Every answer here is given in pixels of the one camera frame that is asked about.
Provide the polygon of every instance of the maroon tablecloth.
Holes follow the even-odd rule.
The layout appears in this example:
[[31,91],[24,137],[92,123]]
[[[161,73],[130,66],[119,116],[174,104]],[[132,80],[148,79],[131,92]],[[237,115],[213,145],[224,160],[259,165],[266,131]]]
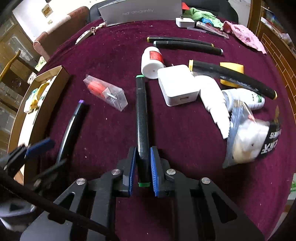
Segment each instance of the maroon tablecloth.
[[[200,98],[189,104],[168,107],[157,80],[147,83],[151,144],[172,168],[194,179],[212,179],[255,223],[268,238],[275,227],[289,194],[295,171],[296,131],[285,86],[270,56],[247,48],[235,37],[230,39],[178,28],[174,21],[144,21],[121,24],[97,31],[80,45],[76,39],[91,26],[88,24],[66,41],[41,72],[63,65],[72,75],[62,93],[48,126],[56,141],[42,166],[53,164],[68,121],[80,99],[90,104],[81,134],[76,143],[70,181],[98,178],[125,158],[136,145],[135,76],[141,73],[141,55],[151,46],[147,36],[196,38],[222,48],[224,56],[185,50],[161,50],[166,66],[188,64],[189,59],[209,63],[235,62],[244,65],[245,74],[275,89],[278,98],[266,99],[256,118],[270,120],[276,105],[281,113],[282,134],[276,150],[261,161],[222,169],[226,140],[204,108]],[[117,85],[125,91],[128,106],[123,112],[90,94],[83,79],[89,74]],[[172,239],[172,216],[169,200],[157,199],[152,192],[136,187],[130,199],[118,199],[116,233],[122,241]]]

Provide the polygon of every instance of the pink cloth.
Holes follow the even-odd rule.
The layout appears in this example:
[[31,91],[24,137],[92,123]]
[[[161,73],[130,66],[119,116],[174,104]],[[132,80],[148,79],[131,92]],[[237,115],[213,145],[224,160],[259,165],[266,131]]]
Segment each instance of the pink cloth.
[[258,51],[261,51],[263,54],[266,54],[266,51],[256,37],[255,34],[251,32],[247,27],[241,24],[232,24],[228,21],[223,23],[222,30],[226,33],[232,33],[235,37],[237,37],[240,41],[242,41],[245,45],[250,46]]

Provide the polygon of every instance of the white plastic bottle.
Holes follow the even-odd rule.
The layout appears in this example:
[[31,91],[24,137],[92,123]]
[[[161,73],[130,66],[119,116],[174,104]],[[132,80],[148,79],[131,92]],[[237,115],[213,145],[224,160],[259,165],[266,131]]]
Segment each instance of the white plastic bottle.
[[148,79],[157,79],[157,71],[164,68],[163,56],[158,48],[150,46],[144,50],[141,62],[141,72]]
[[244,88],[222,90],[222,93],[225,97],[225,104],[229,112],[231,112],[235,100],[245,102],[251,110],[260,109],[265,103],[265,98],[263,96]]
[[200,84],[200,98],[211,116],[219,127],[223,139],[226,139],[229,134],[229,113],[225,105],[225,98],[221,92],[217,82],[205,75],[195,76],[195,79]]

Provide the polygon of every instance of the brown leather sofa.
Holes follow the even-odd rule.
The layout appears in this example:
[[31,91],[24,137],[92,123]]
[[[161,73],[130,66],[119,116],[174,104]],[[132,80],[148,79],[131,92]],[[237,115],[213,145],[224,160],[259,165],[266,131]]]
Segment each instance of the brown leather sofa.
[[61,44],[86,25],[88,18],[88,7],[80,7],[69,13],[34,41],[34,49],[48,61]]

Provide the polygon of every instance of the white wall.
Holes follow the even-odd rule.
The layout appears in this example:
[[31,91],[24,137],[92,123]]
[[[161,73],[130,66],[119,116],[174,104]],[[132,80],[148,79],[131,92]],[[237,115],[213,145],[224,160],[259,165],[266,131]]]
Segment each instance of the white wall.
[[42,32],[48,30],[68,13],[82,6],[90,8],[95,3],[101,1],[102,0],[51,0],[49,6],[53,12],[46,18],[41,11],[47,4],[45,0],[23,0],[13,10],[13,14],[25,33],[34,41]]
[[239,16],[239,24],[247,26],[251,0],[228,0],[230,5],[234,8]]

